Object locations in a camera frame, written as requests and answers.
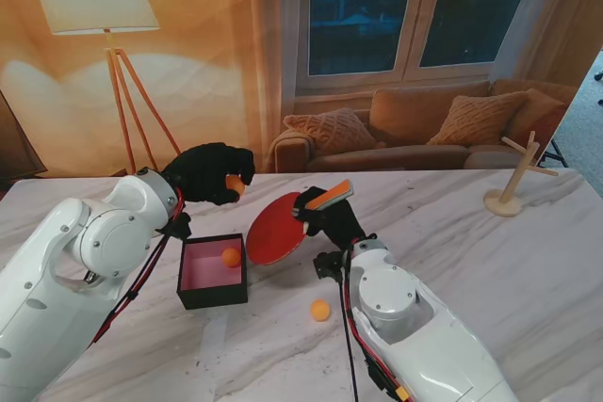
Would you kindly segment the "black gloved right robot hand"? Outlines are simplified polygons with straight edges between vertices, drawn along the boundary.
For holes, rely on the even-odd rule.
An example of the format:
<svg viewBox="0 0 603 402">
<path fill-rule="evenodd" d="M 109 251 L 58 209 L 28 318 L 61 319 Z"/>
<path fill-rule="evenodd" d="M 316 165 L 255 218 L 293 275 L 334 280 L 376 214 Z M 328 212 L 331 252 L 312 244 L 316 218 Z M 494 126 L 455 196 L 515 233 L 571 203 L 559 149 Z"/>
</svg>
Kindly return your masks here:
<svg viewBox="0 0 603 402">
<path fill-rule="evenodd" d="M 365 240 L 367 235 L 347 200 L 338 201 L 323 210 L 310 210 L 305 207 L 309 201 L 323 193 L 324 189 L 311 186 L 294 202 L 293 217 L 307 224 L 306 234 L 315 236 L 324 233 L 341 251 L 346 251 L 355 243 Z"/>
</svg>

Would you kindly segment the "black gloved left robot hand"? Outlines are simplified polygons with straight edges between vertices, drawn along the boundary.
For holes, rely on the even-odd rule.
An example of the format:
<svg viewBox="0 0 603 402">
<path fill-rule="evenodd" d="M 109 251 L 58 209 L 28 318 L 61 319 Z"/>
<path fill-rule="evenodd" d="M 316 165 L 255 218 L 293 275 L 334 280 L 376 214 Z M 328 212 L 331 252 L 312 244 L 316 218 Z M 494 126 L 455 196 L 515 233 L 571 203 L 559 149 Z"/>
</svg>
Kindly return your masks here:
<svg viewBox="0 0 603 402">
<path fill-rule="evenodd" d="M 207 143 L 184 151 L 161 172 L 185 201 L 224 205 L 237 202 L 238 192 L 226 186 L 228 175 L 250 185 L 255 174 L 253 152 L 222 142 Z"/>
</svg>

